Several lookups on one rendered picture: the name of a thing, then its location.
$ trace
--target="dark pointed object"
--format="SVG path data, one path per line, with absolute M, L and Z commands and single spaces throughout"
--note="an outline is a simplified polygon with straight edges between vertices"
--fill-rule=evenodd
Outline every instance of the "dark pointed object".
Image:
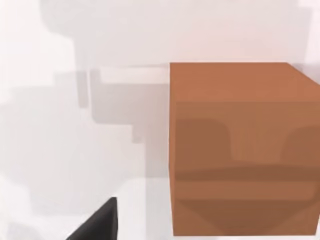
M 118 204 L 117 198 L 110 198 L 67 240 L 117 240 Z

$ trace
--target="brown surface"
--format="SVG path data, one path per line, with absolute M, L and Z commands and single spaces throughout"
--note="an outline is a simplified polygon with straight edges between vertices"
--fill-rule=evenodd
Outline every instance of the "brown surface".
M 320 86 L 286 63 L 172 63 L 176 236 L 314 235 Z

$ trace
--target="white surface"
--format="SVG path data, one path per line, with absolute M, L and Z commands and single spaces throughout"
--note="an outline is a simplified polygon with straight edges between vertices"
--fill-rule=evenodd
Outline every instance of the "white surface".
M 293 2 L 43 0 L 40 6 L 39 0 L 0 0 L 0 233 L 13 222 L 13 231 L 62 240 L 117 193 L 121 221 L 137 217 L 130 220 L 136 226 L 132 233 L 137 240 L 144 239 L 143 232 L 147 240 L 170 239 L 168 180 L 144 183 L 151 189 L 145 193 L 140 180 L 129 182 L 146 175 L 147 157 L 168 166 L 168 160 L 162 159 L 166 149 L 161 148 L 167 140 L 154 139 L 168 120 L 167 99 L 159 94 L 158 85 L 155 94 L 148 92 L 153 84 L 169 82 L 168 69 L 124 70 L 109 64 L 285 60 L 307 63 L 311 67 L 305 71 L 320 82 L 320 68 L 314 68 L 320 63 L 319 1 Z M 308 25 L 303 24 L 303 5 L 311 10 Z M 221 11 L 212 16 L 213 9 Z M 274 13 L 277 22 L 270 19 Z M 267 28 L 247 24 L 250 15 Z M 129 25 L 124 24 L 126 16 Z M 295 31 L 302 34 L 290 38 Z M 267 48 L 261 47 L 261 39 Z M 205 43 L 194 44 L 202 40 Z M 173 42 L 179 42 L 174 50 Z M 115 99 L 101 94 L 99 114 L 112 119 L 105 124 L 94 122 L 92 109 L 78 106 L 74 72 L 91 67 L 102 68 L 103 86 L 118 84 L 120 88 L 121 95 Z M 141 93 L 134 101 L 130 96 L 133 84 Z M 124 114 L 128 102 L 134 116 Z M 148 111 L 150 106 L 156 112 Z M 138 143 L 133 142 L 136 133 L 142 138 Z M 132 185 L 136 200 L 130 200 L 137 208 L 130 208 L 126 200 Z M 130 218 L 124 217 L 131 211 Z M 157 216 L 154 224 L 148 222 L 152 216 Z M 121 231 L 123 240 L 129 238 L 129 231 Z

